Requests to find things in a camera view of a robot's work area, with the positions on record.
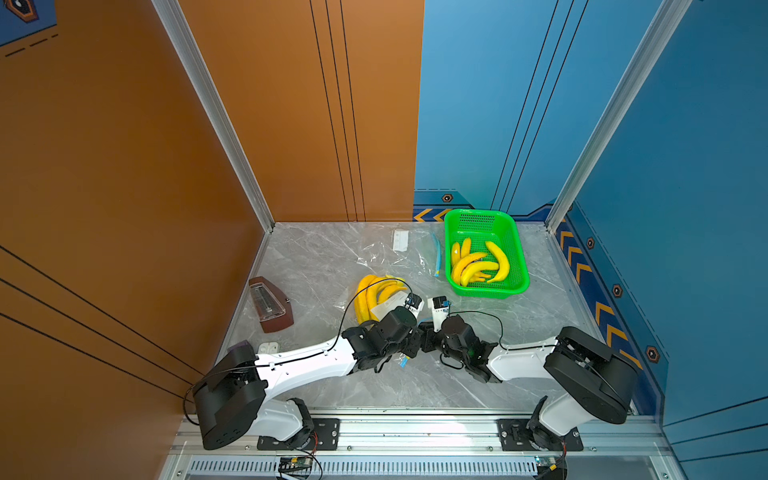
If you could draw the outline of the yellow plastic banana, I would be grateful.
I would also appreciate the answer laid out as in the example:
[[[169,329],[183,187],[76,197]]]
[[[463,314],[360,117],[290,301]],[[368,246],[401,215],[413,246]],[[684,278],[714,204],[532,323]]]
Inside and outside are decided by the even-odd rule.
[[[451,253],[451,279],[460,286],[468,286],[470,283],[486,282],[496,272],[498,264],[494,260],[487,260],[487,252],[473,252],[472,239],[465,238],[460,243],[453,245]]]

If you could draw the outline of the clear zip bag with bananas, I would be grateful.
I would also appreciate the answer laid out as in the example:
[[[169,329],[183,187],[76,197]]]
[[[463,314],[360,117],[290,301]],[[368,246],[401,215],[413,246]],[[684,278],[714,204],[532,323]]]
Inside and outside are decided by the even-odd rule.
[[[358,261],[379,273],[438,278],[445,273],[444,235],[433,223],[366,223]]]

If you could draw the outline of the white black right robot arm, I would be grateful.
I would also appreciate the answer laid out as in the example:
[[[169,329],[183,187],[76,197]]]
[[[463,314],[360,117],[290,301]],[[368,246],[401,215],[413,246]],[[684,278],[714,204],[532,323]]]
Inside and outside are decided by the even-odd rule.
[[[483,383],[518,378],[555,381],[564,393],[542,397],[531,417],[512,425],[509,434],[530,449],[563,451],[577,428],[592,420],[623,424],[639,377],[633,362],[584,331],[566,326],[540,343],[504,346],[481,340],[459,315],[438,325],[424,322],[421,350],[437,350],[451,368]]]

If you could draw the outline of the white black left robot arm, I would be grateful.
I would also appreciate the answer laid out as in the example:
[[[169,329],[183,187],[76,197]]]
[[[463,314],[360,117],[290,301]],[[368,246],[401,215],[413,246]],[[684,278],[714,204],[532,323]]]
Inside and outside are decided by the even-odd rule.
[[[231,349],[191,389],[203,448],[220,449],[246,434],[305,445],[314,430],[308,407],[299,398],[278,397],[320,380],[379,371],[399,353],[416,355],[421,309],[399,305],[369,326],[276,355],[259,356],[248,343]]]

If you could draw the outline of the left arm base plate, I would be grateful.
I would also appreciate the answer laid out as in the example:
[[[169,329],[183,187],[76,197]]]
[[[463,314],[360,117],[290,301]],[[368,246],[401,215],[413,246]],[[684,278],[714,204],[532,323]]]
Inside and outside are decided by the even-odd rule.
[[[261,436],[257,442],[259,451],[335,451],[338,448],[341,420],[339,418],[321,417],[313,420],[314,429],[311,433],[300,432],[287,442],[278,441],[272,437]]]

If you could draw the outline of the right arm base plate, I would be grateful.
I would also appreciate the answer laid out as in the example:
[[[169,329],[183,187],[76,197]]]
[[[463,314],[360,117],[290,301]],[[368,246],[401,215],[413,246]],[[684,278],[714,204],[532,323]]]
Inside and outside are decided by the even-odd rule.
[[[502,418],[496,421],[497,433],[503,451],[525,452],[581,452],[584,445],[577,428],[565,436],[557,436],[542,426],[531,429],[524,418]]]

